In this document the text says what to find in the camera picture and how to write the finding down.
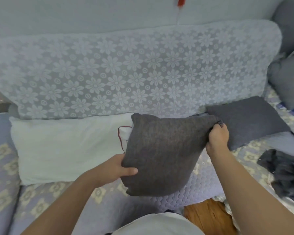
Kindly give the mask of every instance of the pillow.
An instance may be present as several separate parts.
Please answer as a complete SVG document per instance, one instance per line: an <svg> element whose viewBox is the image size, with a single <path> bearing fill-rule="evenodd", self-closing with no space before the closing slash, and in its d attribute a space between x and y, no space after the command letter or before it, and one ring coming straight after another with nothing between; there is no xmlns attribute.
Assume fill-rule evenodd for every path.
<svg viewBox="0 0 294 235"><path fill-rule="evenodd" d="M284 0L273 14L272 21L282 32L281 53L288 56L294 51L294 0Z"/></svg>
<svg viewBox="0 0 294 235"><path fill-rule="evenodd" d="M294 56L273 62L268 68L268 79L288 110L294 109Z"/></svg>
<svg viewBox="0 0 294 235"><path fill-rule="evenodd" d="M132 115L124 167L136 167L134 176L122 177L131 196L166 196L182 189L206 146L215 116L158 118Z"/></svg>
<svg viewBox="0 0 294 235"><path fill-rule="evenodd" d="M230 150L266 135L290 131L276 110L259 96L219 106L208 106L207 112L219 117L227 125L230 132Z"/></svg>
<svg viewBox="0 0 294 235"><path fill-rule="evenodd" d="M131 126L132 114L62 120L10 117L22 184L74 181L123 153L118 128Z"/></svg>

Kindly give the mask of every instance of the sofa backrest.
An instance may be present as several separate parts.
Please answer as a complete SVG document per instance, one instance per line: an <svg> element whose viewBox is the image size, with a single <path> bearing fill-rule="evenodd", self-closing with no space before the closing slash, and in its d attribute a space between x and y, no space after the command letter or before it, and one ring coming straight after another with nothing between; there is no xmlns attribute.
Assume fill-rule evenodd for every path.
<svg viewBox="0 0 294 235"><path fill-rule="evenodd" d="M187 117L261 95L281 38L245 20L0 39L0 92L23 119Z"/></svg>

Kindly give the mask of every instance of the dark gray cushion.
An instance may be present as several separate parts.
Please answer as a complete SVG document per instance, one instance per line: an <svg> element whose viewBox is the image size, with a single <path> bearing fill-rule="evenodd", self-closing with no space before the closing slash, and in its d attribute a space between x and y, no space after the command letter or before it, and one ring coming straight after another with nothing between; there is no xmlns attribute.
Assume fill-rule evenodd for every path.
<svg viewBox="0 0 294 235"><path fill-rule="evenodd" d="M282 32L281 53L288 56L294 51L294 0L284 0L273 14L272 21Z"/></svg>
<svg viewBox="0 0 294 235"><path fill-rule="evenodd" d="M132 120L122 166L138 173L121 178L131 196L166 196L182 189L219 121L212 115L160 119L138 113Z"/></svg>
<svg viewBox="0 0 294 235"><path fill-rule="evenodd" d="M271 63L267 75L286 108L294 109L294 56Z"/></svg>
<svg viewBox="0 0 294 235"><path fill-rule="evenodd" d="M225 105L208 106L207 112L219 117L227 125L230 150L270 134L290 131L277 111L259 96Z"/></svg>

